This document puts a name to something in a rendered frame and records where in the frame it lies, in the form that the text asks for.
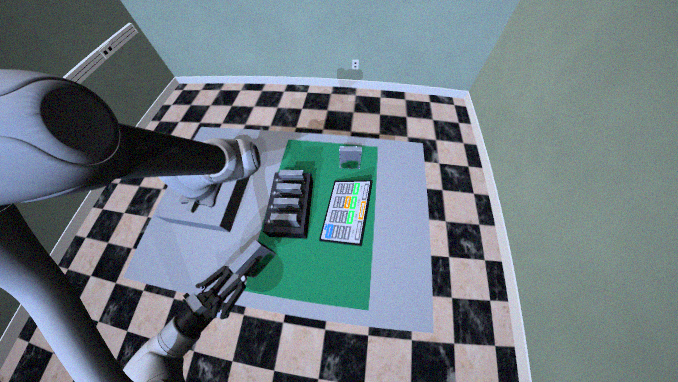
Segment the green flat mat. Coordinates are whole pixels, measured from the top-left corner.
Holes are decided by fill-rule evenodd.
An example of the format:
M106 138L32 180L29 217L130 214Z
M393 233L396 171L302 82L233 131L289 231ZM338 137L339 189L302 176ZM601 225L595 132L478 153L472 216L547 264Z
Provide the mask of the green flat mat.
M313 189L307 239L268 237L258 241L277 255L244 291L369 310L378 147L362 146L360 169L340 168L339 143L288 140L280 170L311 173ZM319 241L334 181L372 180L362 246Z

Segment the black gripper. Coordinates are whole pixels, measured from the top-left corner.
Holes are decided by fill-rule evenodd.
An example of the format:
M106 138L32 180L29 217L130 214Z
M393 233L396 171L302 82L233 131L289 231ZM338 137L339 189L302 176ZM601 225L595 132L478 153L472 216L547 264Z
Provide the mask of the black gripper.
M200 315L200 317L198 318L194 316L188 308L186 308L177 317L177 324L180 327L180 329L190 336L198 336L214 318L219 317L220 319L227 319L229 317L232 307L235 305L235 303L237 302L237 300L239 299L239 297L246 288L246 285L244 283L247 281L247 275L255 268L255 266L259 262L260 262L259 260L254 259L243 270L243 272L238 276L238 278L233 283L231 283L220 295L218 295L220 289L234 274L229 268L231 264L228 267L222 266L215 273L209 276L206 280L196 284L196 288L198 288L197 296L200 298L200 300L205 305L207 310L206 312L202 313L202 315ZM207 287L214 283L217 279L219 280L216 282L216 284L212 288L210 288L209 291L204 292L204 290L206 290ZM234 293L232 294L228 302L225 304L223 309L220 311L221 304L233 291Z

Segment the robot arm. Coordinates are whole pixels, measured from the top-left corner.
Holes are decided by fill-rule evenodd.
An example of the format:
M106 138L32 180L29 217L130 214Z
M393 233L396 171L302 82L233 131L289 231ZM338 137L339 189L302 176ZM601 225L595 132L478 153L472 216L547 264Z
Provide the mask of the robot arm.
M118 123L77 82L0 69L0 287L27 310L75 382L185 382L183 356L201 334L183 332L177 315L122 370L14 203L96 190L115 179L159 177L194 213L199 205L214 207L222 183L253 175L259 164L250 141L200 142Z

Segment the status display screen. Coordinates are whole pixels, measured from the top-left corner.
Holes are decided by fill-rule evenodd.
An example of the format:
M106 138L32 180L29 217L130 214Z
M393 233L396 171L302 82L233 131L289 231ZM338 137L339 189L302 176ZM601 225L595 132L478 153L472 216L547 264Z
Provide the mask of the status display screen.
M319 241L362 246L372 180L334 181Z

